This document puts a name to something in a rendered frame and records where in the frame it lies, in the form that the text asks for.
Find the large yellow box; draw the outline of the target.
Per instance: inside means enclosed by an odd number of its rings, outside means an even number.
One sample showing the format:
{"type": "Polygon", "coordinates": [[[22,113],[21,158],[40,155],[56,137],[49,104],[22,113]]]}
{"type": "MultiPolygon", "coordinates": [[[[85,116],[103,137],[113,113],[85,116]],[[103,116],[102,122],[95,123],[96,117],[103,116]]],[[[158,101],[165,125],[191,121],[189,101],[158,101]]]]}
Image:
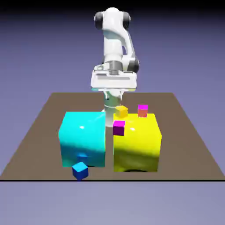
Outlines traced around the large yellow box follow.
{"type": "Polygon", "coordinates": [[[127,117],[115,120],[125,121],[124,136],[113,136],[114,171],[157,172],[162,134],[155,114],[138,117],[129,113],[127,117]]]}

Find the small pink cube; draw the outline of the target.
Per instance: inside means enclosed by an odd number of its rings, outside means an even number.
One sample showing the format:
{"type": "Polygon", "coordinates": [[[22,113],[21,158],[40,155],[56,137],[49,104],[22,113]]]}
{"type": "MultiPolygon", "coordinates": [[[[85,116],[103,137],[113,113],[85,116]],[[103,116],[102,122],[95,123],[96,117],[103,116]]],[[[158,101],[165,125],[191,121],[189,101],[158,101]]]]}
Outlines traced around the small pink cube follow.
{"type": "Polygon", "coordinates": [[[148,105],[139,104],[138,105],[138,117],[147,117],[148,115],[148,105]]]}

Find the large cyan box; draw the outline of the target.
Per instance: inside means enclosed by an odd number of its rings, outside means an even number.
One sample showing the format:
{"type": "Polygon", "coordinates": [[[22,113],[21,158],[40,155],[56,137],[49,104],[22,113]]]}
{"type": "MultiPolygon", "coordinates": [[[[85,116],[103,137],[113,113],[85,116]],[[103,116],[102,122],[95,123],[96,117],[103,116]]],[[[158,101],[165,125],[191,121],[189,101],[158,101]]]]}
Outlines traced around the large cyan box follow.
{"type": "Polygon", "coordinates": [[[65,113],[58,131],[63,167],[105,166],[105,112],[65,113]]]}

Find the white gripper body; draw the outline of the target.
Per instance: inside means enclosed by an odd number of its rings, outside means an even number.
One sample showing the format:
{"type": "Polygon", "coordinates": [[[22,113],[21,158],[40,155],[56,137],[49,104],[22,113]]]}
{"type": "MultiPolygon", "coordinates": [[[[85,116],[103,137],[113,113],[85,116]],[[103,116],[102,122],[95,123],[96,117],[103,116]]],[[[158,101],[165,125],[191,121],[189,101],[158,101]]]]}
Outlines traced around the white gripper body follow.
{"type": "Polygon", "coordinates": [[[110,75],[109,70],[93,70],[91,76],[93,91],[109,89],[135,90],[137,88],[137,74],[119,71],[118,75],[110,75]]]}

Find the small orange cube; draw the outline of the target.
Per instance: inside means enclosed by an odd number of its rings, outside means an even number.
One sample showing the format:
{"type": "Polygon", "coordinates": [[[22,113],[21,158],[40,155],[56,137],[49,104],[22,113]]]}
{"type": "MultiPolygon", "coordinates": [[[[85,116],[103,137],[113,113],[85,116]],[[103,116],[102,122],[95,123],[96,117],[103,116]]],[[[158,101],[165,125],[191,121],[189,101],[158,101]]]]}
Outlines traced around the small orange cube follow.
{"type": "Polygon", "coordinates": [[[124,118],[127,117],[128,115],[128,108],[123,106],[123,105],[119,105],[116,107],[115,110],[115,115],[119,118],[124,118]]]}

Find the small purple cube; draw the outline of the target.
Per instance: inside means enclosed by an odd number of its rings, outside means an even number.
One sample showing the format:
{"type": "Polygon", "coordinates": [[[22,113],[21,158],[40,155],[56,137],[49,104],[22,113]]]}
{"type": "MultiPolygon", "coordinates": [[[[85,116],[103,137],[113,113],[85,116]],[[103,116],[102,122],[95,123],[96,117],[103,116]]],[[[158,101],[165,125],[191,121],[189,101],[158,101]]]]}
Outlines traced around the small purple cube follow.
{"type": "Polygon", "coordinates": [[[113,135],[124,136],[125,121],[115,120],[113,122],[113,135]]]}

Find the small blue cube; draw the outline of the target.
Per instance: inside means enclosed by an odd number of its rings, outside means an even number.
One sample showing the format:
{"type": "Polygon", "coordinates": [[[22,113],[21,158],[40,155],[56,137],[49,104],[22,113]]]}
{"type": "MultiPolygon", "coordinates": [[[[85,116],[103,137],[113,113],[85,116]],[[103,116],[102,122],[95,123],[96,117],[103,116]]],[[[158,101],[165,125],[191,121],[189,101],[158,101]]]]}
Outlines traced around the small blue cube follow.
{"type": "Polygon", "coordinates": [[[83,180],[88,177],[88,166],[84,162],[78,162],[72,166],[73,176],[78,180],[83,180]]]}

